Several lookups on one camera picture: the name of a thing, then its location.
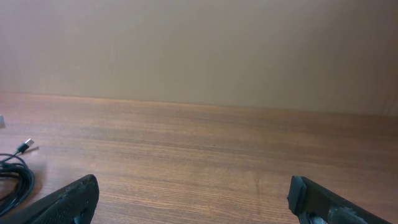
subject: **wall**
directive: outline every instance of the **wall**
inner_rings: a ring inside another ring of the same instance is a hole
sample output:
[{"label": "wall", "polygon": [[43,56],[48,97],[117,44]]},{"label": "wall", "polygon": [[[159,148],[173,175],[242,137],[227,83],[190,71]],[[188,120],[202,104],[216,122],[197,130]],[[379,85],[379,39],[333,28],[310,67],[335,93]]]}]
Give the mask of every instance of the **wall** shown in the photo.
[{"label": "wall", "polygon": [[0,1],[0,91],[398,114],[398,1]]}]

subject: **table top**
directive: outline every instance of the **table top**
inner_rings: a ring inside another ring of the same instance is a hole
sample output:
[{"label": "table top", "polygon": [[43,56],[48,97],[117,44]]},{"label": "table top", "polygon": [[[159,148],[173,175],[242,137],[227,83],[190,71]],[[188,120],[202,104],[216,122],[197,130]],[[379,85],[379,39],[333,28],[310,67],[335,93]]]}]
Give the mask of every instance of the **table top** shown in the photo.
[{"label": "table top", "polygon": [[0,113],[1,152],[38,146],[22,207],[94,174],[92,223],[298,223],[303,175],[398,223],[398,118],[8,93]]}]

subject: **metal connector tip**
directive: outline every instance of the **metal connector tip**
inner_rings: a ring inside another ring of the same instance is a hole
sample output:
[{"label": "metal connector tip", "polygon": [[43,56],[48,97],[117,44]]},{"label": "metal connector tip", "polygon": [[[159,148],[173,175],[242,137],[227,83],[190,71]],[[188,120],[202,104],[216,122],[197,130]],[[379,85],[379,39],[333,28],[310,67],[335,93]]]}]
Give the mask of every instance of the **metal connector tip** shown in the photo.
[{"label": "metal connector tip", "polygon": [[33,143],[35,143],[32,139],[28,139],[28,140],[26,140],[26,142],[25,142],[25,144],[27,145],[27,146],[31,146],[31,145],[33,145]]}]

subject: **black cable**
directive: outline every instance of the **black cable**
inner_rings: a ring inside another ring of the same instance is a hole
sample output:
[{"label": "black cable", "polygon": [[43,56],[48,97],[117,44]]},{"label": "black cable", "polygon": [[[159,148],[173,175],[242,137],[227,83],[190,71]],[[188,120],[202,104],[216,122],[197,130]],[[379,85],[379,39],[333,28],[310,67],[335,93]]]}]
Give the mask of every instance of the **black cable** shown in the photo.
[{"label": "black cable", "polygon": [[[18,180],[14,190],[0,198],[0,217],[21,204],[33,190],[35,175],[25,161],[17,156],[19,153],[25,152],[31,144],[33,144],[33,141],[29,139],[17,148],[15,154],[0,153],[0,156],[7,156],[0,161],[0,180]],[[17,159],[19,162],[8,162],[11,159]]]}]

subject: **plain background wall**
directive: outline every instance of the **plain background wall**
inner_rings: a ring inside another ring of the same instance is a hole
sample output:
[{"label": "plain background wall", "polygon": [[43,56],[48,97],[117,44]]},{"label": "plain background wall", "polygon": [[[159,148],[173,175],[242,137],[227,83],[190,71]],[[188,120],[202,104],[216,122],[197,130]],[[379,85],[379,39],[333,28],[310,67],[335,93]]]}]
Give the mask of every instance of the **plain background wall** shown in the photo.
[{"label": "plain background wall", "polygon": [[0,1],[0,91],[398,114],[398,1]]}]

